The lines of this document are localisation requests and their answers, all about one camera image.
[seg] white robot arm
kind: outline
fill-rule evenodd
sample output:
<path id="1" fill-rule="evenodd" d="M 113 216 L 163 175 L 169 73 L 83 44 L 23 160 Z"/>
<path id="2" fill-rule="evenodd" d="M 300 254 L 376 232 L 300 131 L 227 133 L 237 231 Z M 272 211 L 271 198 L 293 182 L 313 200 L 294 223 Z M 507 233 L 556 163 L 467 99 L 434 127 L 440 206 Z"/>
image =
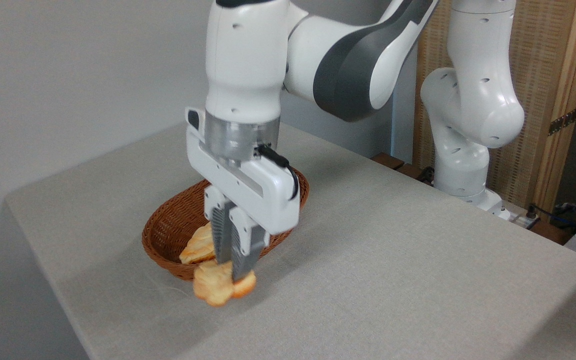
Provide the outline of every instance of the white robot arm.
<path id="1" fill-rule="evenodd" d="M 434 187 L 501 217 L 486 189 L 488 148 L 510 143 L 524 125 L 510 76 L 508 49 L 515 0 L 453 0 L 448 55 L 423 82 L 421 98 L 435 146 Z"/>
<path id="2" fill-rule="evenodd" d="M 205 216 L 217 261 L 232 260 L 234 280 L 252 269 L 270 235 L 294 228 L 299 218 L 297 176 L 274 150 L 282 89 L 345 121 L 370 116 L 390 98 L 438 2 L 393 0 L 378 23 L 366 26 L 312 16 L 290 0 L 213 2 L 208 96 L 205 111 L 186 111 L 187 153 L 212 184 Z"/>

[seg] bread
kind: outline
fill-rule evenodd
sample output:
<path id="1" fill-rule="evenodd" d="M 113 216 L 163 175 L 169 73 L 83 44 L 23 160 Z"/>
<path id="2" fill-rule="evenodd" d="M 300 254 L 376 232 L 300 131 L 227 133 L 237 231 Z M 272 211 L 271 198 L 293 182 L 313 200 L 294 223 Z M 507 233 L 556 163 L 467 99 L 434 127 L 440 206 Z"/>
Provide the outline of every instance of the bread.
<path id="1" fill-rule="evenodd" d="M 215 308 L 226 305 L 235 291 L 232 274 L 233 264 L 230 261 L 224 264 L 217 264 L 216 260 L 202 262 L 194 270 L 194 296 Z"/>
<path id="2" fill-rule="evenodd" d="M 181 264 L 198 264 L 206 260 L 215 259 L 215 244 L 213 243 L 213 227 L 211 223 L 197 228 L 181 251 L 179 260 Z"/>
<path id="3" fill-rule="evenodd" d="M 194 295 L 218 308 L 226 305 L 231 297 L 240 299 L 250 294 L 257 284 L 253 271 L 233 284 L 233 262 L 217 264 L 216 260 L 202 262 L 194 271 Z"/>
<path id="4" fill-rule="evenodd" d="M 257 277 L 255 276 L 255 272 L 250 271 L 246 277 L 235 282 L 233 285 L 235 287 L 235 291 L 232 293 L 233 298 L 241 299 L 244 296 L 247 296 L 255 289 L 255 285 L 257 285 Z"/>

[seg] brown woven basket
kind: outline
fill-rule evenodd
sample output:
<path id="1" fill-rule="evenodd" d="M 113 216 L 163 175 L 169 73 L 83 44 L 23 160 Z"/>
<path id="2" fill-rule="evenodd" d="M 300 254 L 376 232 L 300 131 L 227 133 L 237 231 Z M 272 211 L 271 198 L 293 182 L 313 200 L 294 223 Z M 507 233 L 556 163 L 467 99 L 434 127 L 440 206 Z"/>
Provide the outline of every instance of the brown woven basket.
<path id="1" fill-rule="evenodd" d="M 306 177 L 295 170 L 299 178 L 299 203 L 304 208 L 310 186 Z M 204 217 L 204 189 L 210 186 L 207 180 L 201 180 L 188 187 L 170 200 L 163 203 L 148 219 L 141 233 L 141 243 L 151 259 L 181 280 L 192 281 L 199 264 L 182 264 L 181 251 L 194 234 L 206 225 Z M 261 256 L 281 244 L 292 230 L 270 237 L 270 245 L 261 251 Z"/>

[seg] cable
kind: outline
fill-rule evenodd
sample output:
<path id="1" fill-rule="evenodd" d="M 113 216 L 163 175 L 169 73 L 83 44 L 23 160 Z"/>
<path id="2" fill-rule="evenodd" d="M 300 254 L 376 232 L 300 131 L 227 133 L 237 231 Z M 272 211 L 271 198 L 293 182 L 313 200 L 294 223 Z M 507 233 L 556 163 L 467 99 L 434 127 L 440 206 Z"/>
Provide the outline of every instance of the cable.
<path id="1" fill-rule="evenodd" d="M 555 205 L 554 215 L 562 215 L 570 212 L 571 210 L 576 210 L 576 203 L 564 202 L 561 205 Z"/>
<path id="2" fill-rule="evenodd" d="M 432 183 L 435 178 L 435 168 L 432 166 L 427 166 L 421 171 L 421 174 L 416 178 L 419 182 Z"/>
<path id="3" fill-rule="evenodd" d="M 535 221 L 533 221 L 530 225 L 528 225 L 528 227 L 526 227 L 526 230 L 530 230 L 530 229 L 534 228 L 535 225 L 537 225 L 537 223 L 539 223 L 540 221 L 542 221 L 542 219 L 540 219 L 540 218 L 535 219 Z"/>
<path id="4" fill-rule="evenodd" d="M 574 222 L 574 221 L 570 221 L 569 219 L 560 218 L 559 216 L 557 216 L 557 215 L 555 215 L 555 214 L 553 214 L 553 213 L 551 213 L 551 212 L 548 212 L 548 211 L 542 209 L 541 207 L 535 205 L 534 203 L 531 203 L 530 206 L 531 206 L 531 207 L 534 207 L 535 209 L 539 210 L 540 212 L 548 215 L 549 217 L 551 217 L 551 218 L 553 218 L 553 219 L 555 219 L 555 220 L 557 220 L 557 221 L 561 221 L 562 223 L 570 224 L 570 225 L 576 227 L 576 222 Z"/>
<path id="5" fill-rule="evenodd" d="M 293 170 L 293 167 L 290 166 L 290 161 L 288 161 L 288 159 L 286 159 L 285 157 L 279 155 L 277 151 L 273 150 L 269 145 L 266 144 L 259 145 L 255 150 L 262 157 L 265 157 L 271 162 L 277 164 L 278 167 L 288 169 L 288 171 L 290 171 L 290 175 L 292 175 L 292 180 L 294 182 L 292 188 L 292 197 L 290 198 L 290 201 L 292 201 L 294 198 L 297 198 L 297 194 L 299 193 L 299 177 L 297 177 L 297 174 L 295 173 L 295 170 Z"/>

